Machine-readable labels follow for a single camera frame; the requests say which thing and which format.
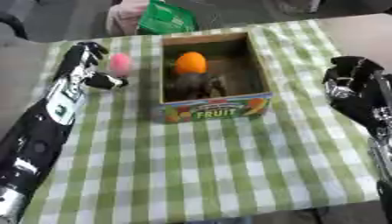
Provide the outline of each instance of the floor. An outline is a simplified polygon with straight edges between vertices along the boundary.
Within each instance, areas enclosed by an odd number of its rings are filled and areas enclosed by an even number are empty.
[[[387,224],[380,203],[372,201],[349,206],[333,206],[322,216],[323,224]],[[254,224],[316,224],[314,219],[303,212],[276,212],[257,215]]]
[[[0,11],[8,11],[24,22],[30,39],[53,42],[63,39],[104,38],[106,11],[111,0],[0,0]],[[367,0],[326,0],[314,14],[285,14],[277,0],[167,0],[195,14],[202,29],[242,26],[253,23],[329,18],[381,12],[382,2]],[[323,216],[325,224],[386,223],[378,202],[335,206]],[[257,215],[254,223],[311,224],[313,219],[299,212]]]
[[[326,0],[314,14],[285,14],[277,0],[166,0],[191,10],[202,29],[254,23],[330,18],[385,10],[388,0]],[[112,0],[1,0],[0,11],[8,11],[24,22],[30,39],[53,42],[62,39],[104,38],[106,12]]]

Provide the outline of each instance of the fruit box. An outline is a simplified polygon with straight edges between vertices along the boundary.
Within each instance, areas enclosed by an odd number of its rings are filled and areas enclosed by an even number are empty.
[[[272,93],[256,56],[252,37],[247,32],[187,37],[165,37],[160,71],[160,105],[167,123],[200,121],[213,118],[259,116],[270,103]],[[187,52],[205,56],[207,72],[219,75],[227,90],[220,97],[189,101],[170,101],[165,82],[171,75],[174,61]]]

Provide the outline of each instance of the robotic arm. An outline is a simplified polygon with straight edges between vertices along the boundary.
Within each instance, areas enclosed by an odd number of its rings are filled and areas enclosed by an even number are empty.
[[[392,224],[392,74],[362,57],[333,58],[323,83],[330,105],[367,128],[369,155],[379,172],[377,191]]]
[[[0,142],[0,223],[18,223],[57,161],[85,100],[82,84],[121,88],[125,79],[95,71],[108,53],[95,42],[71,47],[41,100],[29,107]]]

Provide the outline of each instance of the green checkered tablecloth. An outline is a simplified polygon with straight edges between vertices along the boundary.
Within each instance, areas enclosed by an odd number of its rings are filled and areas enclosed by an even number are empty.
[[[339,52],[314,20],[195,32],[253,34],[274,93],[261,118],[162,124],[161,37],[99,39],[133,59],[129,86],[86,107],[24,223],[180,222],[376,200],[363,129],[330,109],[321,80]],[[42,94],[71,42],[52,44]],[[101,63],[101,69],[107,61]]]

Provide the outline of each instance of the fruit illustration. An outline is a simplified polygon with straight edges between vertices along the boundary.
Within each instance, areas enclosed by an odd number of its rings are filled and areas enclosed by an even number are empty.
[[[199,52],[186,52],[176,60],[174,69],[178,75],[204,74],[207,71],[207,61]]]
[[[177,110],[172,106],[167,106],[164,108],[165,120],[170,123],[176,123],[179,121],[179,114]]]
[[[250,101],[248,101],[248,106],[250,106],[250,110],[243,115],[250,116],[250,115],[253,115],[253,114],[260,112],[260,110],[263,109],[266,102],[267,101],[262,98],[251,99]]]
[[[189,117],[191,117],[191,113],[190,112],[182,112],[181,114],[179,114],[179,116],[182,118],[189,118]]]

